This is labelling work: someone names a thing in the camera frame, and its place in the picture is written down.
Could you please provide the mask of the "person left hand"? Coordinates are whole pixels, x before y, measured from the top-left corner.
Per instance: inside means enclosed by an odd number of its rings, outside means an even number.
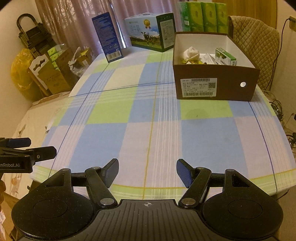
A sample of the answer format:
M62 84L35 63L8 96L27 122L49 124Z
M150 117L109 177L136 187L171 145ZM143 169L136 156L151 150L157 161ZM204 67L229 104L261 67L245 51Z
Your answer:
M3 180L0 180L0 204L4 201L4 193L6 191L6 185Z

